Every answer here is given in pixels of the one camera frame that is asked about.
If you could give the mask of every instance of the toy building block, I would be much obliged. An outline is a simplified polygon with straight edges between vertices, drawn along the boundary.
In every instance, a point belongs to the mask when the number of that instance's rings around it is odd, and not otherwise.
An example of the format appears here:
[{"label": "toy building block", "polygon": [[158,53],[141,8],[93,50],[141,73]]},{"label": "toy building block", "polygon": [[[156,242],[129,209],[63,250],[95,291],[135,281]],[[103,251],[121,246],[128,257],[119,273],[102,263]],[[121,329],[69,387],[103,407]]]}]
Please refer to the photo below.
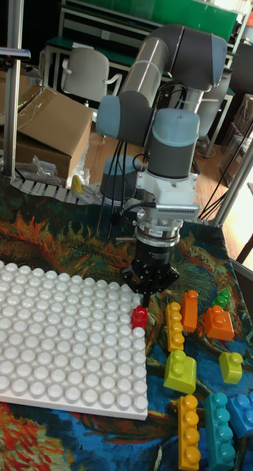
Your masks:
[{"label": "toy building block", "polygon": [[182,335],[182,315],[179,312],[181,306],[178,302],[172,302],[166,307],[166,326],[168,351],[184,350],[185,337]]},{"label": "toy building block", "polygon": [[166,361],[163,385],[193,394],[196,390],[196,360],[181,350],[171,352]]},{"label": "toy building block", "polygon": [[237,384],[242,377],[241,364],[243,358],[240,353],[223,352],[218,359],[223,381],[225,383]]},{"label": "toy building block", "polygon": [[138,303],[127,285],[0,261],[0,401],[145,420]]},{"label": "toy building block", "polygon": [[198,400],[191,394],[178,399],[179,469],[184,471],[198,470],[201,459],[198,449],[200,434],[197,430],[197,405]]},{"label": "toy building block", "polygon": [[234,330],[230,315],[223,311],[221,306],[213,306],[207,309],[204,315],[204,325],[207,336],[212,339],[231,341],[234,337]]},{"label": "toy building block", "polygon": [[253,435],[253,391],[248,396],[239,394],[229,399],[227,410],[232,428],[239,439]]},{"label": "toy building block", "polygon": [[181,301],[182,325],[187,332],[194,332],[197,325],[198,293],[191,289],[185,293]]},{"label": "toy building block", "polygon": [[233,433],[228,425],[227,396],[223,392],[209,394],[204,401],[204,422],[207,438],[209,471],[229,471],[234,466]]},{"label": "toy building block", "polygon": [[148,309],[142,308],[140,305],[133,309],[131,321],[132,329],[142,327],[145,330],[148,323]]},{"label": "toy building block", "polygon": [[227,289],[222,289],[222,291],[218,293],[218,296],[213,300],[211,307],[217,305],[217,306],[221,306],[221,308],[224,309],[226,304],[229,302],[229,298],[230,298],[230,293],[227,291]]}]

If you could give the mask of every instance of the green block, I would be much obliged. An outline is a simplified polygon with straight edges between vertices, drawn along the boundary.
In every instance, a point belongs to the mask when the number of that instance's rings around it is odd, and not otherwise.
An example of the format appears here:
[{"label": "green block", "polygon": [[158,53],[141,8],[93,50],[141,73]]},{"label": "green block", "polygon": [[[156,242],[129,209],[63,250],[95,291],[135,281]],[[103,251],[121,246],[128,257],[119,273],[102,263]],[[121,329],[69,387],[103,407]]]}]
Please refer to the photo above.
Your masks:
[{"label": "green block", "polygon": [[225,383],[237,384],[242,377],[243,358],[240,353],[223,352],[219,356],[222,378]]},{"label": "green block", "polygon": [[164,382],[166,388],[193,394],[196,390],[196,360],[182,350],[171,352],[166,361]]},{"label": "green block", "polygon": [[229,298],[230,298],[230,293],[227,291],[227,289],[222,289],[222,291],[218,293],[218,296],[213,300],[211,307],[221,306],[222,309],[224,309],[224,307],[229,302]]}]

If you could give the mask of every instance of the orange block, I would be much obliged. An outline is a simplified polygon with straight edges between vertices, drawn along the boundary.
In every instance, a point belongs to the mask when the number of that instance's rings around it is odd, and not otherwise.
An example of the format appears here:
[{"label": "orange block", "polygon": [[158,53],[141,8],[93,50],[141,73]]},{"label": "orange block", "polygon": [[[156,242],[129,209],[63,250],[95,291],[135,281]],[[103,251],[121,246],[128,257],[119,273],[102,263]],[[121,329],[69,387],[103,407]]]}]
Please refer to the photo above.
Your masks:
[{"label": "orange block", "polygon": [[194,332],[197,325],[198,293],[191,289],[185,293],[181,301],[182,325],[187,332]]},{"label": "orange block", "polygon": [[212,339],[231,341],[234,337],[234,330],[230,315],[223,311],[221,306],[213,306],[207,309],[204,315],[204,325],[207,336]]},{"label": "orange block", "polygon": [[166,307],[166,326],[167,326],[167,339],[168,351],[184,350],[185,337],[182,335],[182,315],[179,312],[181,306],[178,302],[171,302]]}]

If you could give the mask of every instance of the teal block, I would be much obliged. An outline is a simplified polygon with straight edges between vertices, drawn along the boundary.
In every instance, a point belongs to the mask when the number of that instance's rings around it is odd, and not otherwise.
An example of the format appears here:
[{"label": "teal block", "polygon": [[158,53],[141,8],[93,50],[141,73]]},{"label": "teal block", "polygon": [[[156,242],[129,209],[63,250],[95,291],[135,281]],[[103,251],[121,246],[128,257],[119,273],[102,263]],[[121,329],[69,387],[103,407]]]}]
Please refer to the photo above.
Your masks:
[{"label": "teal block", "polygon": [[233,433],[229,427],[227,396],[223,392],[210,394],[204,401],[204,423],[207,437],[209,471],[229,471],[234,466]]}]

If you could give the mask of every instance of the patterned fabric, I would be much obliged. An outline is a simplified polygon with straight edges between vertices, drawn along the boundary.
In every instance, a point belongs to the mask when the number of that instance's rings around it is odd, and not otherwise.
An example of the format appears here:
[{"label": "patterned fabric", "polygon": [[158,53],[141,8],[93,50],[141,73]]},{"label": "patterned fabric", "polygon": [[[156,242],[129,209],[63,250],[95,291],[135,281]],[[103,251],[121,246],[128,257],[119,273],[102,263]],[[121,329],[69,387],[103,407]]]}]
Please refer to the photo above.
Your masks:
[{"label": "patterned fabric", "polygon": [[[103,222],[109,213],[104,214]],[[12,188],[0,174],[0,259],[19,266],[53,269],[70,275],[104,278],[122,283],[120,269],[135,253],[132,242],[104,241],[95,236],[99,208],[75,206],[56,199],[27,196]],[[116,236],[132,234],[132,225],[116,228]],[[180,279],[163,294],[152,297],[146,329],[149,415],[145,422],[0,403],[1,471],[177,471],[178,392],[163,387],[168,356],[165,306],[180,301],[184,291],[199,293],[199,323],[185,339],[185,352],[197,360],[200,470],[207,469],[202,401],[216,391],[228,397],[253,390],[253,327],[219,229],[185,224],[175,249]],[[203,316],[217,295],[227,288],[232,315],[232,342],[205,336]],[[222,381],[218,357],[239,352],[243,377],[237,386]],[[253,437],[234,436],[235,470],[253,470]]]}]

